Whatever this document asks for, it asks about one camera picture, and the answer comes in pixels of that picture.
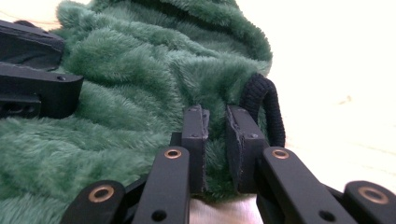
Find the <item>green fleece blanket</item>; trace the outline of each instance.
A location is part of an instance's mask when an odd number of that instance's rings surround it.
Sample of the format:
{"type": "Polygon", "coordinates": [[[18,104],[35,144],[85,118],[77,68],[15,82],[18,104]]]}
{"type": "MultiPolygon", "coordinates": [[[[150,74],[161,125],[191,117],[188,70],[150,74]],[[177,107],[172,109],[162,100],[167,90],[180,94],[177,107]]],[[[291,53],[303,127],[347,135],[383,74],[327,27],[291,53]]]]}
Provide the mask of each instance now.
{"type": "Polygon", "coordinates": [[[198,104],[211,113],[204,197],[237,196],[225,106],[238,105],[253,74],[268,74],[272,53],[234,0],[62,2],[58,18],[59,72],[85,77],[80,102],[66,119],[0,120],[0,223],[58,223],[92,182],[136,181],[198,104]]]}

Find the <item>brass rivet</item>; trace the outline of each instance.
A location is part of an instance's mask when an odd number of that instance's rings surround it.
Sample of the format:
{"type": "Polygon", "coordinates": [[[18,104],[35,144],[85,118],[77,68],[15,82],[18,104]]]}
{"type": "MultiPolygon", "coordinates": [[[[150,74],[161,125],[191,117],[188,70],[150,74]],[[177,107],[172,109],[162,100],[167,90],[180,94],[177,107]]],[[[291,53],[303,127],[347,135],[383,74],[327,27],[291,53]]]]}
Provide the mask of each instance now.
{"type": "Polygon", "coordinates": [[[111,187],[109,185],[101,185],[101,186],[93,189],[88,198],[93,203],[102,203],[102,202],[108,200],[109,198],[111,198],[111,196],[113,196],[113,194],[114,194],[113,187],[111,187]],[[105,191],[106,193],[103,195],[97,196],[96,194],[101,190],[105,191]]]}
{"type": "Polygon", "coordinates": [[[360,187],[358,192],[361,196],[365,199],[369,200],[372,203],[380,203],[380,204],[387,204],[389,203],[389,198],[383,192],[379,191],[378,189],[374,189],[371,187],[360,187]]]}
{"type": "Polygon", "coordinates": [[[165,151],[165,157],[168,159],[177,159],[181,156],[181,151],[177,149],[169,149],[165,151]]]}
{"type": "Polygon", "coordinates": [[[275,149],[272,154],[274,157],[281,160],[285,160],[289,157],[289,153],[283,149],[275,149]]]}

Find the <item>black strap loop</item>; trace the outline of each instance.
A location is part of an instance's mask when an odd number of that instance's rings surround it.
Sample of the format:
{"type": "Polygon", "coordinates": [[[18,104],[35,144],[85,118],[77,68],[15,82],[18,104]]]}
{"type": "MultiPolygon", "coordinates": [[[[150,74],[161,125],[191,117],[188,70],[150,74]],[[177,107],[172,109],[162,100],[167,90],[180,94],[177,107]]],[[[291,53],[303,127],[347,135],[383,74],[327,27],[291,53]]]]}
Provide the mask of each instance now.
{"type": "Polygon", "coordinates": [[[284,147],[286,134],[280,114],[276,86],[270,79],[261,74],[255,74],[245,85],[239,106],[245,108],[257,123],[261,105],[266,114],[270,146],[284,147]]]}

